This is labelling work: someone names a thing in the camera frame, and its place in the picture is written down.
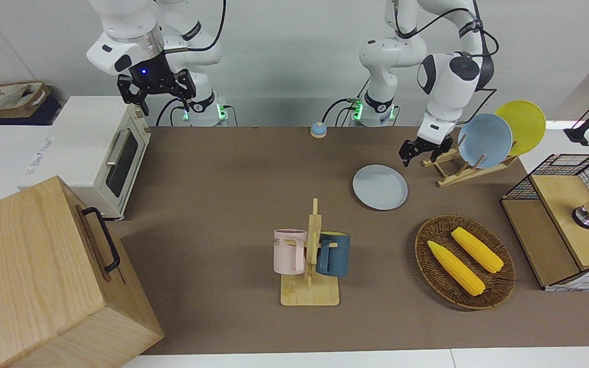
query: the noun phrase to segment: wicker basket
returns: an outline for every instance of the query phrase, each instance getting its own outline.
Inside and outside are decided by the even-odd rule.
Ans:
[[[503,268],[491,274],[479,265],[452,237],[451,231],[461,226],[472,233],[503,261]],[[479,296],[471,296],[442,268],[435,259],[427,241],[433,240],[444,245],[486,284],[486,291]],[[441,215],[433,217],[419,228],[415,238],[415,257],[419,269],[428,284],[445,299],[468,309],[497,307],[512,293],[515,286],[515,266],[505,245],[483,225],[468,217]]]

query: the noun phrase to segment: light blue plate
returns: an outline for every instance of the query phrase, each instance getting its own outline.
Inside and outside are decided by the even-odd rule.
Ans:
[[[476,165],[482,154],[485,158],[478,169],[497,166],[506,159],[512,146],[512,132],[505,120],[495,114],[478,114],[465,124],[458,135],[458,142],[467,135],[458,147],[460,156],[470,165]]]

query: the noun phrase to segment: mug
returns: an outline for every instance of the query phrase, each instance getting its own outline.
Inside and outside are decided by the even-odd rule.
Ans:
[[[287,244],[286,240],[296,245]],[[274,231],[274,272],[282,275],[296,275],[304,273],[306,257],[304,242],[308,240],[308,232],[293,228],[283,228]]]
[[[349,268],[349,240],[347,233],[338,231],[322,231],[320,233],[320,249],[318,249],[318,264],[315,270],[318,274],[330,277],[343,277]]]

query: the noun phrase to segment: corn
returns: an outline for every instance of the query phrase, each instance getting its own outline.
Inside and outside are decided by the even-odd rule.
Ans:
[[[477,239],[476,236],[470,234],[467,230],[462,227],[456,228],[451,232],[454,240],[460,244],[467,253],[474,258],[475,261],[479,262],[483,268],[494,274],[501,270],[503,267],[503,261],[493,251],[488,248],[488,245],[483,244],[481,240]]]
[[[454,256],[449,249],[431,240],[428,241],[428,247],[430,247],[433,256],[440,262],[440,265],[469,295],[477,296],[483,293],[486,289],[486,284],[472,270],[465,266],[465,263],[462,263],[460,259]]]

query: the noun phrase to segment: brown tabletop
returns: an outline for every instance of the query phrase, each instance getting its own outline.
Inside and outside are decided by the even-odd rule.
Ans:
[[[541,291],[499,199],[520,163],[439,189],[397,151],[416,128],[157,128],[126,209],[123,236],[165,338],[147,354],[553,347],[589,345],[589,292]],[[358,169],[400,172],[409,197],[370,210],[351,190]],[[451,172],[452,164],[445,164]],[[351,234],[337,307],[282,307],[272,231],[306,228],[320,199],[323,229]],[[471,217],[508,246],[517,284],[489,310],[456,310],[419,273],[414,238],[428,218]]]

